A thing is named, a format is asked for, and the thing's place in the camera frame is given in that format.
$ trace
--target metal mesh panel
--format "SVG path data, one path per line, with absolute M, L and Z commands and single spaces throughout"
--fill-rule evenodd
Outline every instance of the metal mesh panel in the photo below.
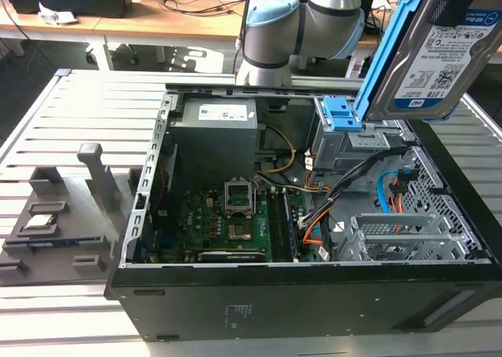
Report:
M 481 250 L 481 244 L 453 199 L 448 195 L 434 193 L 435 189 L 442 188 L 442 184 L 438 182 L 438 178 L 433 179 L 430 171 L 426 170 L 425 166 L 431 168 L 431 164 L 421 149 L 414 148 L 407 161 L 403 163 L 419 170 L 419 180 L 409 182 L 409 191 L 402 197 L 403 212 L 438 214 L 451 223 L 451 235 L 463 236 L 469 250 Z
M 351 218 L 337 260 L 465 261 L 469 250 L 451 226 L 433 213 L 364 213 Z

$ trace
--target hard drive label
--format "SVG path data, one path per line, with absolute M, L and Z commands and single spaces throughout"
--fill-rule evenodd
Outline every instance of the hard drive label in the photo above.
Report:
M 495 28 L 501 15 L 470 9 L 459 26 L 433 26 L 395 95 L 396 106 L 431 107 L 445 98 L 469 65 L 472 46 Z

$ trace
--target yellow cable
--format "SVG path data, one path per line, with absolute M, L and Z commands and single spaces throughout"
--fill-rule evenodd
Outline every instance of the yellow cable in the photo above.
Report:
M 289 139 L 286 137 L 286 135 L 284 133 L 282 133 L 281 131 L 279 131 L 274 126 L 269 126 L 269 125 L 266 124 L 265 128 L 273 129 L 275 132 L 277 132 L 277 134 L 280 137 L 282 137 L 284 139 L 284 141 L 286 143 L 288 143 L 289 149 L 291 150 L 291 158 L 289 159 L 289 162 L 285 166 L 283 166 L 283 167 L 278 167 L 277 169 L 256 170 L 255 173 L 273 174 L 273 173 L 280 173 L 280 172 L 282 172 L 284 170 L 289 169 L 291 167 L 291 165 L 293 164 L 293 162 L 295 161 L 295 148 L 294 148 L 293 144 L 291 143 L 291 141 L 289 141 Z

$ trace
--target white label sticker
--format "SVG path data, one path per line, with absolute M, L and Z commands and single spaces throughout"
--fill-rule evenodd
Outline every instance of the white label sticker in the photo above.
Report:
M 198 120 L 226 120 L 242 122 L 248 120 L 245 104 L 202 104 L 198 109 Z
M 328 257 L 329 257 L 329 254 L 328 252 L 325 250 L 324 247 L 319 247 L 319 251 L 318 251 L 318 254 L 319 256 L 321 257 L 321 259 L 323 259 L 324 261 L 327 261 L 328 260 Z
M 430 107 L 445 98 L 470 63 L 472 46 L 497 25 L 491 14 L 474 10 L 464 22 L 432 27 L 395 95 L 398 107 Z

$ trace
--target wire bundle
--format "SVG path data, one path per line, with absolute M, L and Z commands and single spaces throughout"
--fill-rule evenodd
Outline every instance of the wire bundle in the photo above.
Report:
M 328 191 L 324 198 L 324 203 L 310 212 L 303 220 L 303 223 L 308 223 L 307 230 L 303 237 L 304 244 L 315 243 L 321 244 L 321 241 L 310 239 L 310 234 L 317 223 L 321 225 L 321 233 L 328 235 L 327 217 L 329 211 L 333 208 L 336 199 L 341 195 L 342 191 L 347 189 L 352 182 L 366 175 L 368 171 L 381 159 L 391 157 L 393 155 L 403 155 L 408 150 L 408 147 L 392 148 L 388 151 L 379 151 L 370 155 L 367 159 L 348 170 Z
M 235 13 L 240 16 L 239 13 L 235 12 L 229 6 L 236 6 L 237 4 L 244 2 L 244 0 L 234 0 L 232 2 L 222 2 L 221 0 L 217 0 L 220 2 L 220 5 L 210 6 L 209 8 L 204 9 L 181 9 L 178 8 L 178 4 L 188 5 L 194 2 L 199 2 L 201 0 L 192 0 L 191 2 L 178 2 L 177 0 L 155 0 L 161 7 L 169 10 L 170 12 L 181 13 L 187 16 L 197 16 L 197 17 L 215 17 L 215 16 L 227 16 L 229 14 Z M 167 5 L 168 1 L 174 2 L 175 6 Z

